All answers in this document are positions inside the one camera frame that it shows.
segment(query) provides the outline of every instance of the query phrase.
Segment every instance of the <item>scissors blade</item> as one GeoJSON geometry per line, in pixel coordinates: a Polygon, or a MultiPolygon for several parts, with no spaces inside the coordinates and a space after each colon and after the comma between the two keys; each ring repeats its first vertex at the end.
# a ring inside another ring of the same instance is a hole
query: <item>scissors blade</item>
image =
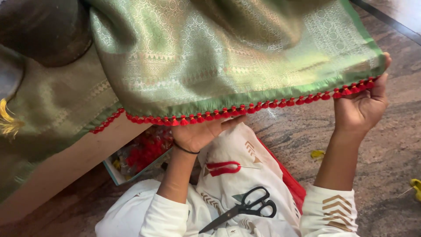
{"type": "Polygon", "coordinates": [[[225,221],[233,218],[234,216],[238,215],[239,213],[239,205],[236,205],[235,207],[231,208],[229,211],[225,212],[224,214],[220,215],[218,218],[213,220],[209,225],[205,226],[201,231],[199,231],[199,234],[208,232],[211,229],[221,225],[225,221]]]}

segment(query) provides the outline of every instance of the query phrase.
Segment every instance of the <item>hand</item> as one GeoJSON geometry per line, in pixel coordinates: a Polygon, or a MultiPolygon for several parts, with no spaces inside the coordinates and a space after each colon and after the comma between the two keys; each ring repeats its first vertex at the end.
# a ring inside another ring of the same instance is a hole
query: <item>hand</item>
{"type": "Polygon", "coordinates": [[[221,132],[235,127],[246,119],[247,116],[243,115],[225,122],[224,119],[205,121],[201,124],[174,126],[171,131],[178,145],[188,151],[199,152],[221,132]]]}
{"type": "MultiPolygon", "coordinates": [[[[386,69],[392,59],[386,55],[386,69]]],[[[360,93],[335,99],[335,131],[344,134],[357,134],[362,138],[383,116],[389,102],[386,97],[386,80],[383,74],[374,82],[374,88],[360,93]]]]}

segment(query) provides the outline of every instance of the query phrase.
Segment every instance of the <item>green silk saree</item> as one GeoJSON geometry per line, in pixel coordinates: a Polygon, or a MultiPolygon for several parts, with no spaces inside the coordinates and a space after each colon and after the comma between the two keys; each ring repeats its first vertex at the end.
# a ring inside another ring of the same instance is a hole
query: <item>green silk saree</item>
{"type": "Polygon", "coordinates": [[[384,71],[348,0],[88,2],[95,48],[59,68],[26,61],[7,104],[25,126],[0,139],[0,201],[122,107],[136,123],[186,125],[355,93],[384,71]]]}

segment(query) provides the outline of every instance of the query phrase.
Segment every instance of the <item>black scissors handle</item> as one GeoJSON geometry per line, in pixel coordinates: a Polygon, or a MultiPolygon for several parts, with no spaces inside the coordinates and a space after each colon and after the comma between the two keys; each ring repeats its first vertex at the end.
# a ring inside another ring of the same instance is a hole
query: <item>black scissors handle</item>
{"type": "Polygon", "coordinates": [[[248,214],[248,215],[256,215],[256,216],[262,216],[262,217],[268,217],[268,218],[273,218],[276,215],[276,205],[272,200],[267,200],[267,202],[265,201],[266,199],[268,199],[270,197],[269,192],[267,191],[266,188],[260,186],[260,187],[255,187],[253,189],[251,189],[250,191],[248,191],[244,197],[241,200],[241,209],[240,209],[240,213],[242,214],[248,214]],[[256,201],[252,202],[251,204],[246,204],[246,198],[248,195],[250,195],[252,192],[259,190],[259,189],[263,189],[266,194],[257,199],[256,201]],[[258,209],[258,210],[249,210],[250,208],[256,206],[257,204],[261,203],[262,206],[258,209]],[[263,208],[265,207],[272,207],[272,214],[271,215],[262,215],[261,211],[263,208]]]}

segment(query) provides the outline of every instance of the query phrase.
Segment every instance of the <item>black wrist band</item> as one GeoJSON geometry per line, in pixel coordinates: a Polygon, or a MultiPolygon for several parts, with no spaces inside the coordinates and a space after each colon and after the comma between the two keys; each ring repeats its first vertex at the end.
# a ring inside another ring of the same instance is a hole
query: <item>black wrist band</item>
{"type": "Polygon", "coordinates": [[[175,140],[174,140],[173,144],[174,144],[174,146],[176,146],[178,149],[180,149],[180,150],[182,150],[182,151],[185,151],[185,152],[187,152],[187,153],[189,153],[189,154],[192,154],[192,155],[197,155],[197,154],[199,154],[199,153],[200,153],[200,151],[199,151],[199,152],[193,152],[193,151],[188,151],[188,150],[186,150],[186,149],[182,148],[179,144],[177,144],[177,143],[176,143],[176,141],[175,141],[175,140]]]}

